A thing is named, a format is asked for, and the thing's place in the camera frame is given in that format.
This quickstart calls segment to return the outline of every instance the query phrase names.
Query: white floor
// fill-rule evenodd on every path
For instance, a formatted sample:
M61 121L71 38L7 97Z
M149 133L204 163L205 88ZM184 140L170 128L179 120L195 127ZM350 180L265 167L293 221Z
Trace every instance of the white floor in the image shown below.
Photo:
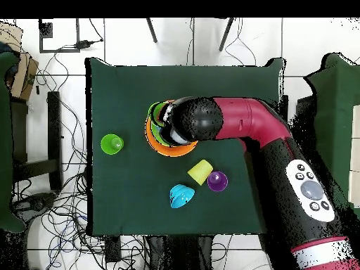
M192 32L189 27L190 18L152 18L153 27L158 43L153 43L145 19L91 19L104 42L82 50L81 53L60 53L57 59L66 66L70 76L60 89L62 101L67 103L77 114L82 129L85 129L85 67L86 57L96 57L111 65L185 65L189 42ZM52 53L39 53L38 20L17 19L8 20L23 29L22 47L39 61L39 69L46 67ZM225 46L230 44L238 35L237 19L229 33ZM53 19L53 38L44 40L44 49L59 49L66 44L76 42L75 19ZM240 65L240 63L225 51L219 52L219 45L224 33L227 20L215 18L195 19L195 65ZM89 19L79 19L80 39L89 41L99 37L91 26ZM245 65L254 65L255 59L248 48L254 53L256 65L263 66L275 57L286 59L284 94L289 95L289 116L295 113L298 98L311 95L311 89L303 80L303 76L320 68L322 57L330 52L341 52L349 59L356 61L360 56L360 23L355 19L339 18L244 18L240 39L228 47L228 52L235 55ZM192 46L188 54L188 64L192 64ZM59 86L66 78L67 71L54 59L47 67L47 72L53 75ZM50 77L48 84L51 88L55 83ZM47 158L47 113L46 96L49 88L39 77L40 94L33 90L29 100L30 112L27 118L27 152L28 160L35 161ZM66 109L62 110L62 122L73 130L76 124L74 116ZM72 154L71 135L63 128L63 162L67 163ZM76 147L82 148L81 131L75 133ZM79 168L79 158L75 157L68 170L64 172L64 179L74 176ZM20 183L20 189L27 182ZM71 192L74 184L70 184L64 192ZM32 186L26 194L49 190L47 175L32 179ZM38 218L30 229L28 240L29 259L33 267L44 270L50 262L49 247L58 245L52 241L54 230L49 220L61 223L63 218ZM226 266L225 258L213 262L214 270L270 270L266 255L261 251L257 236L234 236L229 244L230 236L216 236L214 243L229 245ZM224 256L224 247L213 246L213 260ZM66 251L58 256L55 267L50 270L69 270L79 257L75 250ZM142 268L140 257L135 268ZM82 255L77 262L77 268L71 270L102 270L94 260L92 254Z

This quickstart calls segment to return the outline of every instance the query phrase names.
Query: gray dial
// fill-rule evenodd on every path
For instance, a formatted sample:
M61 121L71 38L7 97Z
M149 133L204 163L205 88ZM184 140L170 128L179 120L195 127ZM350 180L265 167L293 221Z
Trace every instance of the gray dial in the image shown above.
M310 200L321 200L323 197L323 188L315 181L305 181L301 185L302 194Z

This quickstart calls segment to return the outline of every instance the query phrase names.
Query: cardboard box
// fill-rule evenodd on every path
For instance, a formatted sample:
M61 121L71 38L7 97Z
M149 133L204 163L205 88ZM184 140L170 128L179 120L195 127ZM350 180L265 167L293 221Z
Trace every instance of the cardboard box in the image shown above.
M22 86L22 92L20 95L21 99L26 101L29 100L32 87L34 86L34 81L36 78L37 70L38 70L39 63L34 59L30 58L29 65L27 66L27 73L25 76L24 84Z
M21 52L23 31L15 25L0 22L0 41L8 44L14 51Z
M21 53L20 61L18 64L18 72L16 73L13 84L11 86L11 95L14 97L20 98L21 93L23 91L24 81L27 74L27 68L30 63L30 54L29 53Z

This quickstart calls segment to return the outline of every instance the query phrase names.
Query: table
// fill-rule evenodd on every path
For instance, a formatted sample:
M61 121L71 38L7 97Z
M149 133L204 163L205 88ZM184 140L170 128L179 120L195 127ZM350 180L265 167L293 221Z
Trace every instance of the table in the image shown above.
M152 103L184 96L242 96L277 104L283 59L266 67L112 67L95 58L85 64L88 165L93 165L88 228L93 235L264 232L238 140L203 141L185 156L165 157L148 145L144 123ZM100 147L109 133L124 139L116 155ZM212 192L190 178L187 171L201 159L227 175L225 191ZM174 210L169 191L176 184L194 188L195 195Z

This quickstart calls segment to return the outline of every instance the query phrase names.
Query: chair leg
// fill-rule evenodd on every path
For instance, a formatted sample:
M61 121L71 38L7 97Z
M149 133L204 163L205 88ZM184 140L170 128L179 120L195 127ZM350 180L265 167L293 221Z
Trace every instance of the chair leg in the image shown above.
M150 29L150 32L151 32L151 36L153 37L153 41L154 41L155 43L157 43L158 40L156 39L156 35L155 35L155 31L154 31L153 24L151 23L151 19L150 19L150 18L146 18L146 21L148 22L148 26L149 26L149 29Z
M229 18L228 25L226 26L226 29L225 29L225 32L224 32L224 36L222 37L222 41L221 41L221 43L220 43L219 51L222 51L222 49L224 48L226 38L228 37L228 34L229 34L229 31L230 31L231 25L232 25L232 23L233 23L233 19L234 19L234 18Z

